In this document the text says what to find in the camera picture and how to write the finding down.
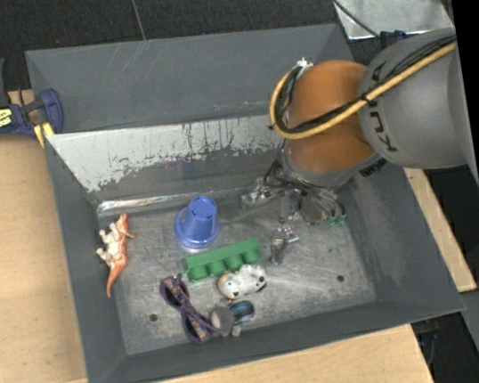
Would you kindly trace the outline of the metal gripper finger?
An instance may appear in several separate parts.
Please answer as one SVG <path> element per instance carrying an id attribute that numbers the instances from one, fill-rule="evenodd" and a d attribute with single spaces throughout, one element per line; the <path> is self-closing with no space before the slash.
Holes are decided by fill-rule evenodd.
<path id="1" fill-rule="evenodd" d="M 277 196 L 277 188 L 267 184 L 256 184 L 247 193 L 241 195 L 241 205 L 244 208 L 261 206 Z"/>
<path id="2" fill-rule="evenodd" d="M 270 263 L 280 265 L 287 253 L 298 242 L 298 235 L 292 226 L 281 226 L 273 233 L 270 239 Z"/>

